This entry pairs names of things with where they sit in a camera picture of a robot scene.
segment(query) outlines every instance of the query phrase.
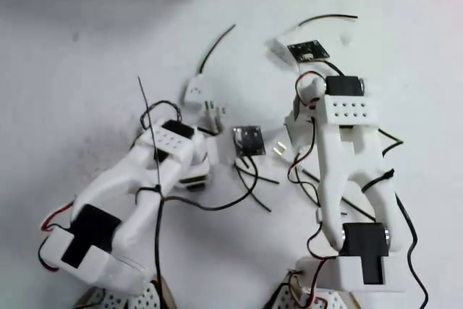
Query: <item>red wire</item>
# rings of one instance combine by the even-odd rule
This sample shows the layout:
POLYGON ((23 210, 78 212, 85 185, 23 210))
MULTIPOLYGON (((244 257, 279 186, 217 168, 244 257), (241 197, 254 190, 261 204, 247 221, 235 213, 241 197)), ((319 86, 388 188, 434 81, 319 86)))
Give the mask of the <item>red wire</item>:
POLYGON ((309 299, 307 300, 307 305, 306 305, 307 308, 309 308, 313 304, 313 300, 315 299, 315 286, 317 285, 318 274, 320 273, 326 261, 332 260, 334 258, 336 257, 335 256, 326 257, 318 264, 317 271, 315 272, 315 275, 313 276, 312 286, 310 287, 310 295, 309 295, 309 299))
POLYGON ((53 229, 50 229, 48 227, 48 224, 50 223, 50 221, 58 214, 62 213, 63 211, 66 211, 67 209, 71 208, 72 205, 74 204, 74 201, 66 204, 65 206, 63 206, 62 208, 58 209, 57 211, 53 212, 50 216, 48 216, 46 218, 46 220, 42 223, 41 225, 41 231, 43 232, 51 232, 53 231, 53 229))
POLYGON ((303 77, 305 77, 306 75, 309 75, 309 74, 315 74, 315 75, 317 75, 317 76, 319 76, 319 77, 321 77, 323 79, 323 76, 319 72, 316 72, 315 70, 309 70, 308 72, 305 72, 304 74, 300 75, 297 78, 296 84, 294 85, 294 88, 296 89, 296 96, 301 101, 303 106, 307 106, 308 104, 312 103, 313 99, 307 104, 304 103, 304 101, 302 101, 302 98, 301 98, 301 96, 299 94, 299 89, 297 88, 297 85, 299 84, 300 80, 302 80, 303 77))

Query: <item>black wire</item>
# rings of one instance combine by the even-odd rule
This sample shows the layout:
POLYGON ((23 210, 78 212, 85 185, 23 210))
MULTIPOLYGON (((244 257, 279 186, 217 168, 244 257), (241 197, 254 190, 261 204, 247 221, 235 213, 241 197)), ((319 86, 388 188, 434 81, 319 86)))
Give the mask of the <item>black wire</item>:
POLYGON ((383 150, 383 157, 390 151, 392 150, 393 148, 395 148, 396 146, 399 146, 399 145, 402 145, 404 142, 402 140, 398 141, 397 143, 394 143, 390 146, 388 146, 387 148, 385 148, 383 150))
POLYGON ((45 238, 42 241, 41 246, 38 247, 38 251, 37 251, 38 261, 41 263, 42 267, 44 267, 47 271, 51 271, 53 273, 56 273, 59 270, 59 268, 52 267, 52 266, 48 265, 47 262, 45 262, 44 259, 41 256, 42 247, 45 245, 45 242, 46 242, 47 239, 48 239, 48 237, 45 238))
MULTIPOLYGON (((255 165, 255 162, 250 157, 248 157, 248 159, 250 160, 253 169, 257 173, 258 168, 255 165)), ((189 199, 186 199, 186 198, 183 198, 183 197, 177 197, 177 196, 173 196, 173 195, 161 199, 161 202, 159 203, 158 216, 156 218, 156 230, 155 230, 155 237, 154 237, 154 257, 155 257, 155 265, 156 265, 156 278, 157 278, 157 282, 159 284, 158 294, 159 294, 159 297, 161 298, 161 305, 160 305, 161 309, 164 309, 165 305, 163 303, 161 262, 159 260, 159 235, 160 235, 160 232, 161 232, 161 219, 162 219, 164 203, 169 201, 169 200, 178 200, 178 201, 181 201, 183 203, 190 204, 191 206, 195 206, 195 207, 197 207, 197 208, 199 208, 201 210, 204 210, 204 211, 225 210, 225 209, 231 208, 232 206, 235 206, 236 204, 238 204, 238 203, 242 202, 244 199, 246 199, 252 193, 252 191, 254 190, 257 183, 258 183, 258 178, 256 176, 254 178, 254 181, 252 182, 252 185, 251 185, 250 189, 243 196, 241 196, 240 198, 238 198, 236 200, 233 200, 232 202, 227 203, 227 204, 225 204, 223 206, 216 206, 216 207, 202 206, 202 205, 200 205, 199 203, 196 203, 193 200, 189 200, 189 199)))
MULTIPOLYGON (((239 167, 238 167, 236 164, 235 164, 234 167, 235 167, 235 169, 237 170, 239 179, 241 180, 242 184, 246 187, 247 190, 249 190, 249 187, 247 186, 247 183, 246 183, 246 181, 245 181, 245 178, 243 177, 241 171, 239 170, 239 167)), ((252 197, 252 198, 255 200, 255 202, 256 202, 258 205, 260 205, 264 210, 266 210, 266 211, 269 212, 269 213, 272 212, 272 210, 271 210, 268 206, 266 206, 264 203, 262 203, 262 201, 261 201, 259 198, 257 198, 257 197, 255 196, 254 193, 251 193, 251 197, 252 197)))
POLYGON ((145 187, 145 186, 142 186, 142 187, 140 187, 140 188, 137 190, 137 192, 135 193, 135 205, 138 204, 138 194, 139 194, 140 192, 142 192, 142 191, 156 192, 156 193, 158 193, 158 194, 161 196, 161 198, 163 198, 162 193, 161 193, 161 188, 160 188, 158 185, 156 185, 156 187, 145 187))
POLYGON ((308 182, 308 181, 301 181, 300 177, 299 177, 299 172, 297 171, 297 168, 294 168, 294 173, 296 174, 296 178, 297 178, 297 181, 296 182, 293 182, 295 184, 299 184, 299 186, 302 188, 302 190, 304 191, 305 195, 317 206, 320 208, 320 203, 319 203, 319 200, 318 200, 318 191, 317 191, 317 188, 315 187, 315 185, 312 183, 312 182, 308 182), (311 186, 311 188, 313 188, 313 190, 315 191, 315 195, 317 196, 317 200, 314 200, 312 198, 312 196, 309 194, 309 192, 305 189, 304 185, 303 184, 306 184, 306 185, 309 185, 311 186))
POLYGON ((104 297, 106 297, 106 290, 102 289, 103 293, 101 294, 101 298, 98 302, 92 303, 92 304, 84 304, 84 305, 76 305, 72 307, 72 309, 85 309, 85 308, 92 308, 97 305, 100 305, 104 301, 104 297))
POLYGON ((212 45, 211 49, 209 50, 208 54, 205 55, 204 60, 203 60, 203 62, 201 63, 200 68, 199 68, 198 71, 197 71, 198 74, 203 73, 205 63, 207 62, 209 56, 212 54, 212 51, 214 51, 214 49, 217 47, 218 43, 220 43, 221 40, 225 37, 225 35, 227 35, 228 33, 230 33, 230 32, 232 31, 232 29, 235 28, 236 26, 237 26, 237 25, 232 25, 229 29, 225 30, 225 32, 223 32, 222 35, 220 35, 220 36, 218 37, 218 39, 216 40, 216 42, 212 45))
MULTIPOLYGON (((236 164, 233 165, 237 170, 239 170, 240 172, 242 172, 243 174, 246 174, 246 175, 249 175, 250 177, 255 177, 256 175, 251 173, 251 172, 247 172, 246 170, 244 170, 243 168, 239 168, 236 164)), ((276 180, 273 180, 273 179, 269 179, 267 177, 262 177, 260 175, 257 176, 259 180, 262 180, 262 181, 266 181, 266 182, 270 182, 271 184, 275 184, 275 185, 280 185, 280 181, 276 181, 276 180)))
POLYGON ((388 180, 394 176, 394 170, 391 169, 388 172, 384 173, 380 177, 377 177, 376 179, 371 180, 368 182, 365 186, 362 187, 362 193, 367 192, 368 189, 370 189, 372 186, 376 185, 377 183, 388 180))
POLYGON ((241 161, 241 163, 243 163, 245 165, 246 168, 248 168, 248 169, 250 168, 249 164, 247 164, 247 162, 246 162, 246 160, 244 158, 239 157, 239 160, 241 161))
POLYGON ((379 128, 378 131, 379 131, 379 133, 381 133, 381 134, 384 135, 385 137, 388 137, 389 139, 392 139, 393 141, 396 141, 396 142, 398 142, 398 143, 400 143, 400 142, 403 143, 402 140, 400 140, 400 139, 397 138, 397 137, 394 137, 392 134, 387 133, 387 131, 382 130, 381 128, 379 128))
POLYGON ((206 128, 196 127, 196 129, 199 130, 200 132, 210 135, 211 137, 215 137, 216 135, 218 135, 217 133, 214 133, 212 130, 207 130, 206 128))
POLYGON ((158 295, 159 295, 159 307, 160 309, 164 308, 164 295, 162 290, 162 276, 161 276, 161 261, 159 260, 159 235, 161 233, 161 219, 162 212, 164 208, 164 199, 161 199, 159 202, 158 216, 156 218, 156 230, 154 234, 154 262, 156 266, 156 278, 159 285, 158 295))
POLYGON ((297 24, 297 27, 300 27, 301 25, 304 25, 304 24, 306 24, 308 22, 312 22, 313 20, 319 20, 320 18, 328 18, 328 17, 340 17, 340 18, 352 18, 352 19, 359 18, 358 16, 354 16, 354 15, 351 15, 351 14, 322 14, 320 16, 307 18, 306 20, 303 20, 302 22, 299 22, 297 24))
MULTIPOLYGON (((254 171, 257 172, 258 168, 255 165, 254 160, 251 157, 248 157, 248 159, 250 160, 254 171)), ((256 186, 257 183, 258 183, 258 178, 255 177, 254 181, 252 182, 252 185, 251 185, 250 189, 244 195, 242 195, 240 198, 238 198, 236 200, 233 200, 232 202, 227 203, 227 204, 225 204, 223 206, 202 206, 201 204, 199 204, 199 203, 197 203, 197 202, 195 202, 193 200, 183 198, 183 197, 178 197, 178 196, 175 196, 175 195, 165 197, 163 200, 164 201, 178 200, 180 202, 190 204, 191 206, 195 206, 195 207, 197 207, 197 208, 199 208, 201 210, 204 210, 204 211, 220 211, 220 210, 225 210, 225 209, 231 208, 232 206, 235 206, 236 204, 241 203, 244 199, 246 199, 249 195, 251 195, 251 193, 255 189, 255 186, 256 186)))
MULTIPOLYGON (((393 135, 390 135, 389 133, 383 131, 382 129, 379 129, 379 132, 381 134, 385 135, 386 137, 396 141, 394 144, 392 144, 389 147, 384 149, 383 157, 386 155, 386 153, 388 153, 388 151, 390 151, 393 148, 395 148, 396 146, 402 145, 404 143, 399 138, 394 137, 393 135)), ((422 292, 423 292, 423 294, 425 296, 425 299, 423 300, 423 302, 422 302, 422 304, 420 306, 420 309, 423 309, 423 308, 426 307, 426 305, 429 302, 429 294, 428 294, 428 290, 426 289, 425 285, 423 284, 423 282, 419 278, 417 272, 415 271, 415 268, 413 267, 413 263, 412 263, 413 250, 417 247, 417 244, 418 244, 418 234, 417 234, 417 231, 415 229, 415 226, 413 225, 412 219, 410 218, 410 215, 408 214, 406 208, 404 207, 404 204, 400 200, 397 193, 396 193, 396 201, 397 201, 397 205, 399 207, 399 210, 402 213, 402 216, 404 217, 404 219, 405 219, 405 221, 407 223, 407 226, 408 226, 408 228, 410 230, 410 233, 412 234, 412 244, 410 245, 410 247, 409 247, 409 249, 407 251, 407 263, 408 263, 408 268, 410 270, 410 273, 412 273, 413 278, 418 283, 418 286, 420 286, 420 288, 421 288, 421 290, 422 290, 422 292)))
POLYGON ((397 195, 397 193, 396 193, 396 200, 397 200, 397 205, 399 206, 399 209, 402 212, 402 215, 404 216, 404 219, 408 225, 408 228, 410 229, 410 232, 412 233, 412 244, 410 245, 410 248, 408 249, 408 252, 407 252, 407 263, 408 263, 408 268, 410 269, 410 273, 412 273, 416 282, 421 287, 423 294, 425 295, 425 300, 423 300, 420 306, 420 309, 423 309, 428 304, 429 294, 428 294, 428 291, 426 290, 425 285, 421 282, 415 269, 413 268, 413 263, 412 263, 412 253, 418 244, 418 235, 417 235, 417 231, 415 230, 415 226, 413 226, 412 220, 409 214, 407 213, 407 210, 405 209, 404 204, 402 204, 402 202, 400 201, 400 198, 397 195))
POLYGON ((150 108, 148 106, 148 100, 146 98, 146 95, 145 95, 145 90, 143 89, 143 84, 142 84, 142 80, 140 79, 140 76, 137 76, 138 78, 138 84, 140 85, 140 89, 142 91, 142 95, 143 95, 143 101, 145 102, 145 106, 146 106, 146 114, 148 115, 148 122, 149 122, 149 125, 150 125, 150 131, 151 131, 151 138, 153 139, 153 147, 154 147, 154 154, 153 154, 153 159, 156 160, 156 168, 158 170, 157 173, 158 173, 158 185, 161 185, 161 178, 159 176, 159 156, 158 156, 158 147, 156 146, 156 139, 154 138, 154 131, 153 131, 153 123, 151 122, 151 115, 150 115, 150 108))
POLYGON ((313 63, 313 62, 324 63, 324 64, 328 65, 332 70, 334 70, 335 72, 337 72, 339 75, 345 76, 344 73, 343 73, 336 65, 334 65, 334 64, 331 63, 331 62, 326 61, 325 59, 311 59, 311 60, 308 61, 307 63, 313 63))
POLYGON ((155 103, 151 104, 148 108, 146 108, 146 110, 143 112, 142 116, 140 116, 140 123, 141 123, 144 130, 147 130, 149 128, 149 124, 148 124, 148 126, 145 124, 146 116, 150 112, 152 112, 152 110, 154 110, 155 107, 157 107, 157 106, 159 106, 161 104, 167 104, 167 105, 172 106, 174 108, 175 112, 177 113, 177 121, 180 121, 180 122, 183 121, 182 111, 180 110, 178 105, 176 105, 175 103, 172 103, 171 101, 165 101, 165 100, 156 101, 155 103))

